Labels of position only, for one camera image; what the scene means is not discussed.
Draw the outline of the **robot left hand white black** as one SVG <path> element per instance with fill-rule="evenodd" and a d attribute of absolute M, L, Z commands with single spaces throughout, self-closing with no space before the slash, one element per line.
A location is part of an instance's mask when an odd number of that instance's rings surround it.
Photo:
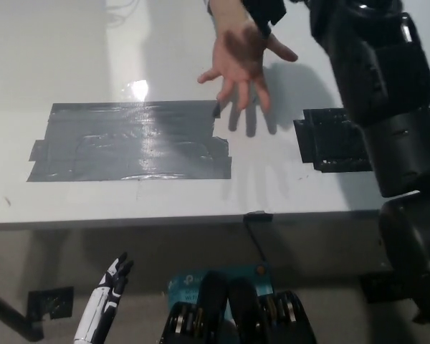
<path fill-rule="evenodd" d="M 123 252 L 92 291 L 77 327 L 74 344 L 104 343 L 128 283 L 133 261 Z"/>

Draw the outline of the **person's bare hand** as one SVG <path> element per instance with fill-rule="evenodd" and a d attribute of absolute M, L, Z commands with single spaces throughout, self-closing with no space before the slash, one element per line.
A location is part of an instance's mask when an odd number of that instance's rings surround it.
<path fill-rule="evenodd" d="M 212 66 L 199 76 L 198 83 L 204 84 L 222 77 L 223 85 L 216 99 L 219 102 L 227 101 L 236 90 L 239 110 L 247 108 L 253 85 L 261 108 L 267 113 L 271 107 L 271 97 L 264 76 L 264 52 L 268 49 L 287 62 L 296 62 L 297 54 L 273 34 L 264 38 L 256 24 L 248 18 L 215 16 L 214 23 L 216 39 Z"/>

